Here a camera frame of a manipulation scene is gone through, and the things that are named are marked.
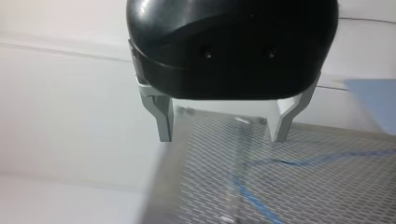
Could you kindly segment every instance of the blue wire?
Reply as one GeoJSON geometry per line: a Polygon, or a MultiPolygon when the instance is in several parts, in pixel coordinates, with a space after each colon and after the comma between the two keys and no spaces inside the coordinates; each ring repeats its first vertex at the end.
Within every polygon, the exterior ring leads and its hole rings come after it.
{"type": "Polygon", "coordinates": [[[282,224],[277,215],[268,210],[268,208],[266,208],[265,205],[260,202],[260,200],[258,200],[247,189],[245,189],[236,177],[233,179],[233,182],[239,188],[241,195],[253,203],[253,205],[263,216],[267,217],[274,224],[282,224]]]}
{"type": "Polygon", "coordinates": [[[311,165],[319,165],[325,162],[337,161],[343,158],[351,158],[351,157],[382,157],[382,156],[391,156],[396,154],[396,148],[391,150],[384,151],[366,151],[366,152],[343,152],[339,154],[332,154],[326,156],[319,156],[314,159],[306,160],[306,161],[282,161],[276,159],[264,159],[249,162],[248,166],[256,166],[256,165],[266,165],[272,163],[283,163],[287,165],[293,166],[311,166],[311,165]]]}
{"type": "MultiPolygon", "coordinates": [[[[319,156],[311,160],[307,161],[282,161],[275,159],[264,159],[259,161],[253,161],[248,163],[248,166],[254,165],[264,165],[271,163],[283,163],[287,165],[293,166],[310,166],[310,165],[319,165],[325,162],[336,161],[342,158],[350,158],[350,157],[381,157],[381,156],[391,156],[396,154],[396,148],[391,150],[384,151],[366,151],[366,152],[344,152],[339,154],[332,154],[326,156],[319,156]]],[[[254,197],[246,188],[242,186],[240,181],[235,177],[233,179],[234,184],[238,187],[239,193],[248,199],[259,212],[267,217],[274,224],[282,224],[276,214],[272,213],[268,208],[265,207],[264,204],[260,202],[256,197],[254,197]]]]}

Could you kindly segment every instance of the black plastic cover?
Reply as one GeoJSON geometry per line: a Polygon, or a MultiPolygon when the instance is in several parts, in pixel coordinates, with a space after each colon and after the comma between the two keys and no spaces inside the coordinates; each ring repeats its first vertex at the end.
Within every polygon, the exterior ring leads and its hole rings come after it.
{"type": "Polygon", "coordinates": [[[271,100],[306,90],[338,22],[336,0],[129,0],[136,73],[169,96],[271,100]]]}

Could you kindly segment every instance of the perforated metal sheet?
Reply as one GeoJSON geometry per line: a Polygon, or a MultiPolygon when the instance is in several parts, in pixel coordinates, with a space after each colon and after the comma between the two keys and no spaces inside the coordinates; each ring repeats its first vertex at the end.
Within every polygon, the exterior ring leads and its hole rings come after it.
{"type": "Polygon", "coordinates": [[[192,129],[172,223],[272,223],[239,194],[235,174],[282,223],[396,223],[395,138],[293,125],[288,140],[274,144],[263,119],[182,116],[192,129]],[[350,152],[359,156],[334,156],[350,152]]]}

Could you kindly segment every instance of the gray surface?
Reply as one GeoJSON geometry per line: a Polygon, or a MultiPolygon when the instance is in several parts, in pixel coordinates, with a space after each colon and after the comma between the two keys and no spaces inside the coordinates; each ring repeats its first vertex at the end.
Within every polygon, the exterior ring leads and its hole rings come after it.
{"type": "Polygon", "coordinates": [[[381,129],[396,135],[396,79],[351,79],[346,85],[381,129]]]}
{"type": "Polygon", "coordinates": [[[220,223],[227,216],[241,223],[271,223],[234,190],[235,173],[283,223],[396,223],[396,155],[306,167],[247,165],[391,149],[394,137],[292,125],[288,140],[274,144],[262,119],[245,123],[233,116],[187,112],[177,116],[177,139],[164,154],[144,224],[220,223]]]}

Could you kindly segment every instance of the white wall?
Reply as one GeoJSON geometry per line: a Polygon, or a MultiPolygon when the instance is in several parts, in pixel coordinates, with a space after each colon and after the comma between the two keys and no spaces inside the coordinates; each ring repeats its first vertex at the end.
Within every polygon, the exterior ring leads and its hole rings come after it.
{"type": "MultiPolygon", "coordinates": [[[[396,21],[393,0],[343,0],[343,16],[396,21]]],[[[341,21],[319,85],[396,77],[396,26],[341,21]]],[[[160,157],[140,103],[125,0],[0,1],[0,172],[144,191],[160,157]]],[[[265,102],[185,102],[264,116],[265,102]]],[[[378,132],[347,91],[317,89],[298,121],[378,132]]]]}

